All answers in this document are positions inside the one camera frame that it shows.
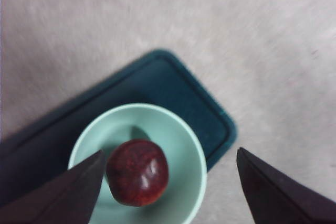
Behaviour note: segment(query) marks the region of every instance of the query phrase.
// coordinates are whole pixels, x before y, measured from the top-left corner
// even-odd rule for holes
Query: countertop
[[[252,224],[236,151],[336,201],[336,0],[1,0],[6,139],[154,48],[233,117],[193,224]]]

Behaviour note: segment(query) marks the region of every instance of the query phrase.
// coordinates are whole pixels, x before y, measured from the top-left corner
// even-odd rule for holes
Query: bowl
[[[163,150],[169,166],[169,182],[165,192],[148,206],[125,206],[112,197],[104,176],[90,224],[190,223],[204,197],[206,160],[192,129],[165,108],[133,103],[100,115],[79,136],[68,168],[97,150],[103,150],[108,157],[118,145],[134,138],[146,138]]]

